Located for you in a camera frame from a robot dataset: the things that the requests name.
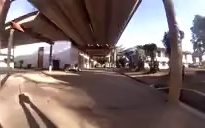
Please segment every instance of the concrete ground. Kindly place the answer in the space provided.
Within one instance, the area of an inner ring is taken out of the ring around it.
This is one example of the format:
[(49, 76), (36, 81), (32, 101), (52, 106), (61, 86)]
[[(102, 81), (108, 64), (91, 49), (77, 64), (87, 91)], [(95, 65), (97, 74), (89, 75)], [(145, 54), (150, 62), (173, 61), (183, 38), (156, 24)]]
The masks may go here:
[(0, 90), (4, 128), (205, 128), (205, 115), (105, 70), (20, 72)]

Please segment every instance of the overpass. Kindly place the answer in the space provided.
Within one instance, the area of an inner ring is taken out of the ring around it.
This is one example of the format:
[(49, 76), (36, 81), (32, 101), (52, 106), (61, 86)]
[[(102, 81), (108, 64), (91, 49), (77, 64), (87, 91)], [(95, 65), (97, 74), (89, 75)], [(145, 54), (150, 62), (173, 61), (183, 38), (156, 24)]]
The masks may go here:
[[(11, 2), (0, 0), (0, 47), (44, 41), (51, 45), (69, 40), (89, 56), (107, 55), (140, 6), (141, 0), (29, 0), (37, 9), (5, 24)], [(178, 103), (182, 84), (181, 51), (177, 43), (177, 22), (172, 0), (163, 0), (171, 44), (169, 102)]]

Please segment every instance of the dirt ground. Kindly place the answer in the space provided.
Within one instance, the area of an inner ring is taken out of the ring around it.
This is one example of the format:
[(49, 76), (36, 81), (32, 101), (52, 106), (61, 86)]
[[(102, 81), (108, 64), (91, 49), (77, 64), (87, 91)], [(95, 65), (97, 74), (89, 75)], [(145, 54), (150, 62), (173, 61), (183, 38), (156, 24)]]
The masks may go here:
[[(160, 84), (161, 87), (168, 86), (168, 70), (161, 70), (155, 74), (145, 74), (145, 72), (132, 72), (129, 70), (120, 70), (130, 77), (134, 77), (140, 82), (147, 85)], [(183, 88), (194, 89), (205, 93), (205, 69), (187, 68), (183, 80)]]

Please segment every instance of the building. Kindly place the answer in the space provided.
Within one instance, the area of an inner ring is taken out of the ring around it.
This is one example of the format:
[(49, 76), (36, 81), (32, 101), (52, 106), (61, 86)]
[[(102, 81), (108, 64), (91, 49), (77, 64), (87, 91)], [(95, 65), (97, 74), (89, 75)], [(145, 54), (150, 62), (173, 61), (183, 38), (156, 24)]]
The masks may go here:
[[(132, 62), (134, 65), (137, 64), (137, 60), (138, 60), (138, 56), (140, 56), (139, 54), (137, 54), (135, 51), (137, 49), (138, 46), (129, 48), (127, 50), (124, 51), (124, 53), (122, 53), (122, 55), (128, 54), (128, 60), (129, 62)], [(185, 67), (188, 67), (189, 64), (193, 63), (193, 58), (192, 58), (192, 53), (187, 52), (187, 51), (183, 51), (182, 52), (182, 62), (185, 65)], [(145, 68), (149, 68), (149, 63), (148, 61), (150, 60), (149, 57), (147, 57), (147, 61), (145, 62)], [(156, 57), (155, 60), (157, 60), (159, 62), (159, 69), (168, 69), (168, 62), (169, 62), (169, 58), (166, 55), (166, 50), (165, 48), (157, 48), (157, 52), (156, 52)]]
[[(1, 67), (7, 67), (7, 49), (1, 49)], [(16, 46), (12, 50), (11, 67), (15, 68), (49, 68), (50, 45), (47, 43), (35, 43)], [(69, 41), (56, 42), (52, 49), (53, 67), (63, 69), (67, 65), (78, 65), (79, 68), (89, 68), (89, 56), (75, 48)]]

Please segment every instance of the wall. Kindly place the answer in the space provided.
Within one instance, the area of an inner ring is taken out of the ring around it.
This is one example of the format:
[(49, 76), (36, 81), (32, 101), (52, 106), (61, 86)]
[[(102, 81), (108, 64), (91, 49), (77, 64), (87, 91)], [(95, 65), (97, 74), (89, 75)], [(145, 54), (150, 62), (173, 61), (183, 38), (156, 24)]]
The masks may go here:
[[(19, 67), (20, 60), (23, 60), (23, 67), (26, 68), (28, 64), (31, 67), (37, 68), (38, 49), (44, 47), (44, 68), (49, 67), (49, 53), (50, 45), (47, 43), (28, 44), (15, 47), (14, 62), (15, 66)], [(1, 49), (2, 54), (7, 54), (7, 49)], [(72, 47), (71, 42), (59, 41), (55, 42), (53, 46), (53, 59), (60, 60), (60, 68), (64, 67), (64, 64), (76, 64), (78, 63), (78, 49)]]

